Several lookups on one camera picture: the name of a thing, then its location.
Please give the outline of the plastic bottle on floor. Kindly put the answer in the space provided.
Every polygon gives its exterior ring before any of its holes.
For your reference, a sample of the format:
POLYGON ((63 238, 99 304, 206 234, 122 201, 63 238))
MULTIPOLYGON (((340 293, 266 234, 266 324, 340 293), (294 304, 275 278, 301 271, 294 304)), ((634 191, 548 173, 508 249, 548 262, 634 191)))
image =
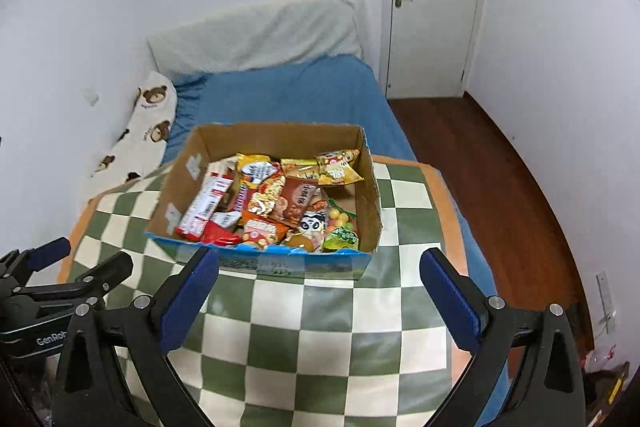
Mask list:
POLYGON ((591 350, 585 357, 584 369, 586 373, 603 371, 615 357, 616 346, 603 346, 591 350))

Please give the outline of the yellow biscuit snack bag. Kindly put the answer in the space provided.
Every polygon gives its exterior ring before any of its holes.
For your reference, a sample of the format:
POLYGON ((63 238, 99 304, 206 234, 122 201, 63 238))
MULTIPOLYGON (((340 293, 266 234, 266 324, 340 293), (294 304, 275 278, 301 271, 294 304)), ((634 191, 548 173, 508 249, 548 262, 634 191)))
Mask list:
POLYGON ((318 180, 320 176, 320 166, 314 158, 283 158, 280 165, 288 178, 318 180))

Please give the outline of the blue bed sheet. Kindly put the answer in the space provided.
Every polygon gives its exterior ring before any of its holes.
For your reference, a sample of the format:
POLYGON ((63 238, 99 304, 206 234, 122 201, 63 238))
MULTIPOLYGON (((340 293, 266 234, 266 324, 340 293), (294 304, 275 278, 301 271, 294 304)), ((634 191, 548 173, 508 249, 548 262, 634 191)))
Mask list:
POLYGON ((175 87, 178 105, 166 160, 179 155, 191 130, 200 124, 297 121, 356 124, 381 161, 416 167, 372 70, 350 55, 248 72, 195 74, 178 79, 175 87))

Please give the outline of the white textured pillow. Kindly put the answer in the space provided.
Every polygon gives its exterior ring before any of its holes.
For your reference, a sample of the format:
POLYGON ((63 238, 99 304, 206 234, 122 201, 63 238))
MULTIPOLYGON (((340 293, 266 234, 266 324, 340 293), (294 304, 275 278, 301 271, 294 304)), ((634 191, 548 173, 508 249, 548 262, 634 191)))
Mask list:
POLYGON ((221 11, 148 38, 158 72, 244 72, 349 54, 370 61, 364 0, 274 0, 221 11))

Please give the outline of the white wall outlet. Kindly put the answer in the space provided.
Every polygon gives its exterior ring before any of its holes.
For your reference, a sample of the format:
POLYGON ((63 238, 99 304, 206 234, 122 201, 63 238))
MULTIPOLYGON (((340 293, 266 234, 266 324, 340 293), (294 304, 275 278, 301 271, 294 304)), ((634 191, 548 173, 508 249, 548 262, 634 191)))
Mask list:
POLYGON ((612 291, 608 285, 608 273, 601 271, 596 275, 598 291, 603 311, 604 331, 612 334, 615 331, 616 310, 613 303, 612 291))

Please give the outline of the orange panda snack bag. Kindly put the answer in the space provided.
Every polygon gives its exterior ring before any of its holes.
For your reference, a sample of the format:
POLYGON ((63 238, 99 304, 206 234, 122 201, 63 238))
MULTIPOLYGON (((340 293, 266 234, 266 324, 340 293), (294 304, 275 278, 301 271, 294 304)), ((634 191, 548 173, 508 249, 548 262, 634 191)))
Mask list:
POLYGON ((328 203, 324 200, 310 204, 300 220, 298 231, 311 243, 312 251, 320 251, 328 227, 328 203))

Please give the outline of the red white barcode packet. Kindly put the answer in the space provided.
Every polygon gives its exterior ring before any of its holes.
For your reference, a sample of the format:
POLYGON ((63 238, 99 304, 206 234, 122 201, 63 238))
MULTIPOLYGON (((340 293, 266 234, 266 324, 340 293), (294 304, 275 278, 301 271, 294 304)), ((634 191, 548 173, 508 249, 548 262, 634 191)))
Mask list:
POLYGON ((232 182, 230 174, 209 176, 176 226, 176 234, 188 241, 197 242, 232 182))

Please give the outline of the bear print pillow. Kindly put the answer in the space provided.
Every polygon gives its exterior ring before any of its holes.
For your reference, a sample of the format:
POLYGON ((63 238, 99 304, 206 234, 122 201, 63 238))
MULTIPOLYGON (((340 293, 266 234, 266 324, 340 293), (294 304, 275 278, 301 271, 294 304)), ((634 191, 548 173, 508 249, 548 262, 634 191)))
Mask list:
POLYGON ((172 82, 159 72, 150 72, 138 90, 125 130, 90 178, 90 196, 146 176, 160 165, 177 102, 172 82))

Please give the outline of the brown cardboard box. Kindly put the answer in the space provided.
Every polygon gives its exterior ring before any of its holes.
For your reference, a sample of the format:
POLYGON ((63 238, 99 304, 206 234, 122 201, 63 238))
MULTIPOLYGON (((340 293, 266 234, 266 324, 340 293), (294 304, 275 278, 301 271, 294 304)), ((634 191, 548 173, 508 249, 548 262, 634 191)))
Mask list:
POLYGON ((160 199, 145 233, 160 245, 174 247, 179 254, 191 254, 200 246, 212 247, 223 267, 269 274, 275 277, 315 277, 328 280, 358 280, 369 265, 381 238, 381 209, 378 184, 364 130, 353 124, 296 124, 296 122, 244 122, 244 124, 203 124, 191 131, 182 151, 170 164, 160 199), (363 180, 343 186, 318 187, 310 204, 334 199, 357 216, 359 247, 356 251, 312 251, 311 243, 297 228, 279 245, 258 249, 239 243, 220 247, 188 241, 175 232, 182 216, 209 176, 230 174, 233 182, 214 212, 232 211, 236 190, 238 154, 268 155, 278 170, 258 186, 247 210, 268 218, 278 199, 285 174, 283 158, 316 159, 334 150, 359 150, 354 168, 363 180))

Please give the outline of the cheese buldak noodle packet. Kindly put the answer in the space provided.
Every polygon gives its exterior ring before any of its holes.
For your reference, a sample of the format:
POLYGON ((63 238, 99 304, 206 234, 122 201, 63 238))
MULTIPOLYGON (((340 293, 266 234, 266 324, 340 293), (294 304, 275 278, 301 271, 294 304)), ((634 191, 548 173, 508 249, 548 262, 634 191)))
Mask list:
POLYGON ((277 170, 277 163, 268 155, 239 153, 235 168, 236 190, 232 209, 247 210, 250 198, 258 186, 277 170))

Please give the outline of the white silver snack packet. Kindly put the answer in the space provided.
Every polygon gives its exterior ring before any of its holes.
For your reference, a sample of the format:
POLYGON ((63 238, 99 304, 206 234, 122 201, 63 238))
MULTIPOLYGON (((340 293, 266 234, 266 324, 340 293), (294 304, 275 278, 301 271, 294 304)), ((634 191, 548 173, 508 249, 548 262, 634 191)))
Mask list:
POLYGON ((213 213, 209 221, 225 230, 233 231, 241 218, 241 211, 218 211, 213 213))

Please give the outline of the red portrait snack bag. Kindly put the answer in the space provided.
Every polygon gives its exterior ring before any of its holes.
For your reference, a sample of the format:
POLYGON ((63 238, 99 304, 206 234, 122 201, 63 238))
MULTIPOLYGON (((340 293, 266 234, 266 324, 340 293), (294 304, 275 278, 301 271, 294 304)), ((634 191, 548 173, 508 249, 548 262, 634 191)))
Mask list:
POLYGON ((214 221, 208 221, 205 225, 203 235, 201 237, 203 244, 216 245, 220 247, 234 247, 242 242, 239 235, 217 225, 214 221))

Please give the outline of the green fruit candy bag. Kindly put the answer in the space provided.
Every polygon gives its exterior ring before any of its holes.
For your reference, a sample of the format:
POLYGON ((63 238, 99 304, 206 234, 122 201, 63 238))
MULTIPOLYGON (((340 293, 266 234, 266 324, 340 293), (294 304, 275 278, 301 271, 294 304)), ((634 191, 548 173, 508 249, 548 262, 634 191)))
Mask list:
POLYGON ((325 251, 356 251, 359 247, 359 235, 355 213, 346 211, 334 199, 329 199, 326 217, 328 221, 322 248, 325 251))

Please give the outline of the green checkered blanket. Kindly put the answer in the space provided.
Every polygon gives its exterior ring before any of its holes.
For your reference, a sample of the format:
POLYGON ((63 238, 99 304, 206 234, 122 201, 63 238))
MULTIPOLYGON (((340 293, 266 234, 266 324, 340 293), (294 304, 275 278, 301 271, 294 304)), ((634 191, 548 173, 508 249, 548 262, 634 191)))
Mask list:
POLYGON ((468 361, 422 285, 428 248, 466 261, 431 167, 375 164, 378 249, 359 280, 222 271, 168 355, 218 426, 422 426, 468 361))

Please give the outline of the brown nut snack bag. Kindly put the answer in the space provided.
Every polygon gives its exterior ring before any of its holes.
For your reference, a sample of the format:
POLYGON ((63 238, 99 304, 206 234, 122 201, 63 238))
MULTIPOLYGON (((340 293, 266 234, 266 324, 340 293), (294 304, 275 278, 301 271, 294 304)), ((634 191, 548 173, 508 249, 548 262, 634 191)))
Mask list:
POLYGON ((314 197, 314 193, 316 193, 317 187, 317 180, 287 176, 268 218, 281 223, 281 225, 297 228, 314 197))

